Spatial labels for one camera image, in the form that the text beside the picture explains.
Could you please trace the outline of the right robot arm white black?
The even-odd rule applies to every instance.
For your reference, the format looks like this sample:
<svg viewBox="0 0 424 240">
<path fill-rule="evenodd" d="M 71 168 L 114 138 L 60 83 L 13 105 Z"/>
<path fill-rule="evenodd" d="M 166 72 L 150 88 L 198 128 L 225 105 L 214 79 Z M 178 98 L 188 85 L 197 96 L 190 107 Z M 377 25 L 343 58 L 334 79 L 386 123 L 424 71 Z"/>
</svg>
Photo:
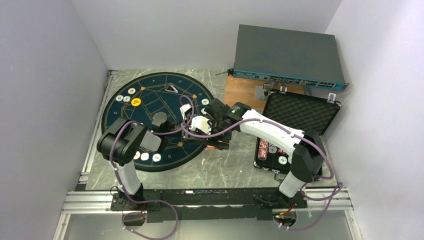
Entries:
<svg viewBox="0 0 424 240">
<path fill-rule="evenodd" d="M 246 104 L 228 106 L 217 98 L 209 102 L 204 112 L 206 116 L 197 115 L 181 124 L 187 135 L 212 140 L 236 130 L 263 139 L 287 154 L 290 170 L 275 194 L 276 203 L 282 208 L 289 207 L 301 188 L 311 183 L 323 163 L 328 162 L 322 140 L 313 129 L 291 128 Z"/>
</svg>

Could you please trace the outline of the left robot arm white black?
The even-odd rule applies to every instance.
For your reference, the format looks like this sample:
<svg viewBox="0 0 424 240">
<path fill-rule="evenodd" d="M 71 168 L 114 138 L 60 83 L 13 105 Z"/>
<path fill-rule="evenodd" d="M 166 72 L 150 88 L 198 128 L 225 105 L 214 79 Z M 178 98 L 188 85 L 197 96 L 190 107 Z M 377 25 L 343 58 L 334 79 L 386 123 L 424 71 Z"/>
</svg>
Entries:
<svg viewBox="0 0 424 240">
<path fill-rule="evenodd" d="M 145 199 L 137 170 L 154 173 L 175 169 L 197 157 L 203 146 L 189 143 L 182 136 L 180 123 L 171 123 L 159 112 L 149 125 L 118 117 L 103 130 L 96 149 L 111 165 L 124 204 L 137 210 Z"/>
</svg>

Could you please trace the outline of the yellow chip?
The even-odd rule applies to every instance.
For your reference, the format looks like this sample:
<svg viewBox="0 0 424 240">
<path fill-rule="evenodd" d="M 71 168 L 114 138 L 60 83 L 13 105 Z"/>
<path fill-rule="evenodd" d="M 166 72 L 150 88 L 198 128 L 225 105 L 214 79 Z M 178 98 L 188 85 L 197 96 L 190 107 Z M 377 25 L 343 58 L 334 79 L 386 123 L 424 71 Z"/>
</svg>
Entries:
<svg viewBox="0 0 424 240">
<path fill-rule="evenodd" d="M 141 156 L 141 153 L 140 153 L 139 151 L 136 151 L 136 153 L 135 153 L 135 155 L 134 155 L 133 159 L 134 159 L 134 160 L 137 160 L 137 159 L 139 159 L 139 158 L 140 158 L 140 156 Z"/>
</svg>

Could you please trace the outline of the light blue chip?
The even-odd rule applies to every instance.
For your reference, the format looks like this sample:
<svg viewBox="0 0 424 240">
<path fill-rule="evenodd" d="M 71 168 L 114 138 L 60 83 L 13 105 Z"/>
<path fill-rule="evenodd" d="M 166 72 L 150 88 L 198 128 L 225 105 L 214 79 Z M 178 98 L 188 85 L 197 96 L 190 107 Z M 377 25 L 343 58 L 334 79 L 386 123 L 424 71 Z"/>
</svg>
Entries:
<svg viewBox="0 0 424 240">
<path fill-rule="evenodd" d="M 159 162 L 161 159 L 162 159 L 162 156 L 159 153 L 155 153 L 152 155 L 152 161 L 155 163 Z"/>
</svg>

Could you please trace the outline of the red playing card box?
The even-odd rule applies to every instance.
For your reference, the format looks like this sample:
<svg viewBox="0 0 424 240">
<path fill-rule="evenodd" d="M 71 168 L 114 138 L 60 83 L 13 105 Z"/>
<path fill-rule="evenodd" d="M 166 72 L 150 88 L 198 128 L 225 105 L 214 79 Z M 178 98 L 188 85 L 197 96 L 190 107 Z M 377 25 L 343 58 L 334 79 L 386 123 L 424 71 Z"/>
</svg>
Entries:
<svg viewBox="0 0 424 240">
<path fill-rule="evenodd" d="M 230 144 L 224 141 L 210 141 L 206 142 L 205 150 L 228 150 Z"/>
</svg>

